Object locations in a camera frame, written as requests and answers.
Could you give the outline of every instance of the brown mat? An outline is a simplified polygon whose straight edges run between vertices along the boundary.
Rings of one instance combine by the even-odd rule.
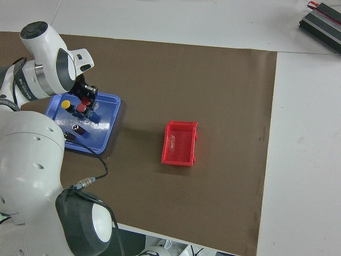
[[[275,52],[63,36],[86,48],[88,84],[122,107],[103,153],[110,173],[90,187],[119,222],[238,254],[256,255],[275,75]],[[27,54],[0,33],[0,66]],[[25,110],[44,112],[48,100]],[[161,165],[168,121],[197,121],[193,167]],[[65,153],[64,186],[102,173]]]

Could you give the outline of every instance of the white tabletop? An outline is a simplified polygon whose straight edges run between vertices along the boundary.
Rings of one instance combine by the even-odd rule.
[[[298,29],[307,3],[12,0],[0,31],[44,20],[61,34],[280,52],[257,255],[339,255],[341,57]]]

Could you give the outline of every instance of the red tray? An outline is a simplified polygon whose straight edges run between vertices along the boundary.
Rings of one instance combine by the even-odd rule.
[[[165,131],[161,163],[192,166],[198,122],[169,121]]]

